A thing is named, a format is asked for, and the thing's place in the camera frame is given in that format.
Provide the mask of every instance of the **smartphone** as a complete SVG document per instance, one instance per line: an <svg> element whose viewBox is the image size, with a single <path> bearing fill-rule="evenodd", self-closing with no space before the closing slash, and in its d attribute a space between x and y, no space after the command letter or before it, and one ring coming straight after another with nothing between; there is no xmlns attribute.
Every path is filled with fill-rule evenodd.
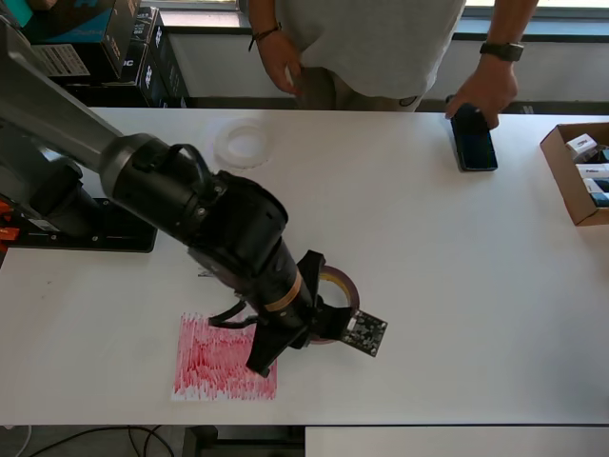
<svg viewBox="0 0 609 457"><path fill-rule="evenodd" d="M457 157L462 171L492 171L497 169L497 156L482 112L465 104L450 120L455 135Z"/></svg>

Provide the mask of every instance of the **cardboard box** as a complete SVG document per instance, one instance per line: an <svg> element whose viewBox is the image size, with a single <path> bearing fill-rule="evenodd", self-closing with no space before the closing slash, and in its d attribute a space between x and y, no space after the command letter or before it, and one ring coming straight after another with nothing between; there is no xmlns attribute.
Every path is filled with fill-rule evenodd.
<svg viewBox="0 0 609 457"><path fill-rule="evenodd" d="M169 96L150 49L132 42L121 79L99 86L65 86L88 107L167 108Z"/></svg>
<svg viewBox="0 0 609 457"><path fill-rule="evenodd" d="M541 150L559 185L560 193L576 226L609 224L609 208L597 208L583 184L571 151L565 143L587 133L600 145L609 145L609 123L563 124L541 142Z"/></svg>
<svg viewBox="0 0 609 457"><path fill-rule="evenodd" d="M169 104L173 108L185 108L184 99L188 98L187 85L158 9L141 7L138 10L131 41L146 43L150 47L169 93Z"/></svg>
<svg viewBox="0 0 609 457"><path fill-rule="evenodd" d="M140 0L59 0L23 28L47 76L64 84L116 81Z"/></svg>

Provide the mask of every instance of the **roll of tape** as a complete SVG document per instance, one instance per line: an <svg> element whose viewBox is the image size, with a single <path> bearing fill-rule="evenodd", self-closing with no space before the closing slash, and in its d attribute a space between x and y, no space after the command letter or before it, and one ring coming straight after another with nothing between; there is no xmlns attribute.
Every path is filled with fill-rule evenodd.
<svg viewBox="0 0 609 457"><path fill-rule="evenodd" d="M353 284L351 278L349 278L342 271L325 265L322 267L322 271L320 272L320 280L336 284L343 291L348 306L355 310L360 309L360 293L358 292L358 288L355 287L355 284ZM335 341L337 340L325 340L323 338L314 337L311 340L311 344L327 345L334 343Z"/></svg>
<svg viewBox="0 0 609 457"><path fill-rule="evenodd" d="M216 161L235 169L259 167L270 157L270 142L257 119L236 119L224 126L213 145Z"/></svg>

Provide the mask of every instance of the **paper with red marks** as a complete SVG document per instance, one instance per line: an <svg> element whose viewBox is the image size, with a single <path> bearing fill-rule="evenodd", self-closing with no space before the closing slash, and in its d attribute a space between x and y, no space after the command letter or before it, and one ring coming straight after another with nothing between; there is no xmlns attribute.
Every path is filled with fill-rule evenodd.
<svg viewBox="0 0 609 457"><path fill-rule="evenodd" d="M267 378L246 368L256 326L211 327L200 314L184 314L172 400L272 400L277 361Z"/></svg>

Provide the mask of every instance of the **wristwatch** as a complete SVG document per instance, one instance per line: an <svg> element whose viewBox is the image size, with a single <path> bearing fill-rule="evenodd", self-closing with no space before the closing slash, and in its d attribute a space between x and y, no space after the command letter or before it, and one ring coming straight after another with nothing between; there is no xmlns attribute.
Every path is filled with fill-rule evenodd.
<svg viewBox="0 0 609 457"><path fill-rule="evenodd" d="M524 46L521 43L505 43L504 45L484 43L480 48L480 54L492 54L505 62L518 62L523 51Z"/></svg>

